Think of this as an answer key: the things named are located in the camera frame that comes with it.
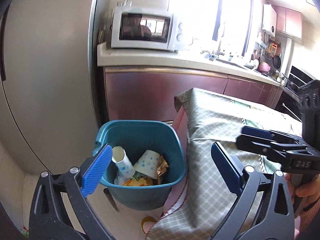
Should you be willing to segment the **pink sleeve right forearm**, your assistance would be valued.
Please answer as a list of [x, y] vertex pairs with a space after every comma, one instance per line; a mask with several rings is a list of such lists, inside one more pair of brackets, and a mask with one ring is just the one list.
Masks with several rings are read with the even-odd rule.
[[319, 239], [319, 200], [303, 211], [296, 222], [299, 224], [295, 239]]

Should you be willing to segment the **person's right hand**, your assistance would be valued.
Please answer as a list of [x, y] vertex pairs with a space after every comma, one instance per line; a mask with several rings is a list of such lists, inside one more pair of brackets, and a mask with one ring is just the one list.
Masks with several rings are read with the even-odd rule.
[[286, 173], [285, 179], [289, 188], [292, 203], [295, 202], [295, 197], [306, 198], [303, 206], [303, 211], [310, 210], [319, 200], [319, 175], [311, 182], [304, 184], [295, 189], [291, 183], [291, 174]]

